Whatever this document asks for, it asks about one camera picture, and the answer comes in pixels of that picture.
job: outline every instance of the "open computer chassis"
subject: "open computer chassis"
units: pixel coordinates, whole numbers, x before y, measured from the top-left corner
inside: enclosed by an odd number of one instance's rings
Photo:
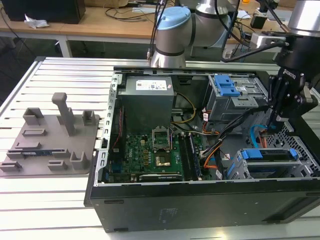
[[[311,176],[238,180],[202,176],[190,180],[145,182],[139,181],[137,175],[137,178],[132,176],[129,182],[104,180],[105,169],[110,168],[109,164],[112,162],[110,153],[115,141],[112,130],[119,122],[119,117],[121,118],[119,111],[116,111],[116,101],[119,90],[124,87],[123,83],[129,80],[129,76],[175,78],[176,81],[172,81],[174,91],[177,89],[193,98],[194,105],[199,108],[204,99],[208,100],[208,78],[215,75],[254,79],[267,94],[269,75],[264,71],[115,68],[101,147],[95,155],[96,163],[90,172],[84,201],[86,206],[94,207],[106,232],[289,223],[320,205],[320,140],[302,117],[287,122],[276,137],[268,139],[267,145],[268,148],[287,147],[299,151],[301,159],[311,163],[308,166],[313,172]],[[144,141],[144,136],[142,137],[136,140],[138,144],[142,143],[141,140]],[[233,143],[232,139],[226,146],[235,146],[230,151],[223,148],[231,157],[236,156],[240,149],[252,148],[250,141],[238,144],[238,141]],[[124,151],[124,154],[132,155],[128,150]],[[155,164],[150,159],[145,161]]]

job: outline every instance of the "white desk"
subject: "white desk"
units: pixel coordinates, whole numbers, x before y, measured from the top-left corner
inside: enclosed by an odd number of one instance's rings
[[[104,116],[113,66],[120,65],[147,66],[147,62],[50,57],[34,62],[0,107],[0,161],[5,159],[7,149],[12,146],[23,126],[22,115],[27,107],[39,107],[43,114],[58,113],[57,106],[51,103],[54,92],[68,94],[68,106],[72,107],[74,114],[79,114],[84,109],[93,109],[100,116]],[[277,73],[279,69],[273,64],[218,62],[188,62],[187,67],[265,70],[270,74]],[[319,108],[318,106],[308,113],[310,119],[320,114]],[[312,121],[314,127],[319,126],[319,118]],[[100,134],[101,128],[98,131],[96,148],[99,147]],[[87,175],[61,178],[0,178],[0,239],[320,239],[320,207],[292,223],[282,225],[106,234],[95,210],[83,206],[87,179]]]

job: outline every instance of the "motherboard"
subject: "motherboard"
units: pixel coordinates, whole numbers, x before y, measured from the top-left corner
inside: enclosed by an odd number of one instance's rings
[[[192,144],[184,144],[184,140],[192,138]],[[125,139],[124,159],[113,161],[109,168],[108,181],[136,182],[141,175],[161,174],[181,176],[181,180],[191,179],[190,170],[198,169],[196,177],[201,175],[199,167],[200,151],[203,149],[202,138],[198,134],[183,136],[170,134],[169,150],[154,148],[154,143],[163,145],[166,136],[153,138],[152,134],[128,134]],[[181,150],[188,148],[190,153],[186,155]]]

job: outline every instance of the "wooden desk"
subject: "wooden desk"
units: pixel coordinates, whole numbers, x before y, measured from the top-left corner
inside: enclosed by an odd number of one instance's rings
[[[252,14],[259,4],[252,0],[249,4],[240,4],[240,9]],[[125,12],[127,8],[121,9],[120,12]],[[279,7],[279,10],[292,10],[292,8]],[[140,43],[148,44],[152,33],[153,23],[149,20],[142,22],[124,22],[106,16],[105,9],[102,7],[87,7],[86,12],[79,24],[65,24],[49,22],[49,27],[33,29],[28,27],[24,22],[10,21],[8,16],[5,19],[9,26],[21,38],[35,39],[55,39],[59,41],[62,55],[64,57],[72,57],[68,41],[94,41],[94,42],[120,42],[120,43]],[[141,15],[140,12],[126,12],[118,14],[117,17],[125,18]],[[150,20],[154,19],[154,15],[148,15]],[[242,19],[246,25],[250,25],[250,19]],[[275,21],[266,21],[263,29],[256,29],[256,32],[262,31],[277,31],[279,26]],[[234,33],[240,37],[237,29]],[[0,18],[0,36],[14,37],[15,35],[6,26]],[[234,45],[237,41],[233,38],[227,41],[227,44]]]

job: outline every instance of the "gray plastic tray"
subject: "gray plastic tray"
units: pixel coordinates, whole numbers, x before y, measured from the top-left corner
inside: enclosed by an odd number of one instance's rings
[[[73,115],[66,99],[62,92],[52,97],[61,115],[43,115],[39,108],[25,111],[25,124],[0,163],[0,177],[89,172],[100,117],[92,110]]]

